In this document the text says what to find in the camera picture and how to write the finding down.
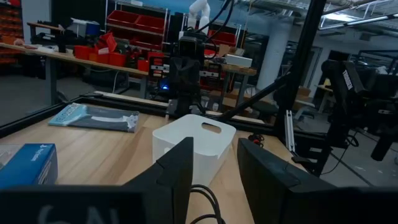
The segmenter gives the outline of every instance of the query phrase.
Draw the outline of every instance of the white box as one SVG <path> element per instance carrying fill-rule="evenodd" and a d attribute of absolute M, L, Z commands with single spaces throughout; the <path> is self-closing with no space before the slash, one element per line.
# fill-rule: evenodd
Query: white box
<path fill-rule="evenodd" d="M 205 129 L 202 124 L 216 126 L 221 132 Z M 192 184 L 209 186 L 224 163 L 235 132 L 236 129 L 230 125 L 194 114 L 185 115 L 152 133 L 152 162 L 155 163 L 185 137 L 193 137 Z"/>
<path fill-rule="evenodd" d="M 251 67 L 251 62 L 253 61 L 253 59 L 251 58 L 245 58 L 245 57 L 239 57 L 236 55 L 226 55 L 225 57 L 225 62 L 229 65 L 237 65 L 237 66 L 241 66 L 241 67 L 246 67 L 246 68 L 250 68 Z"/>

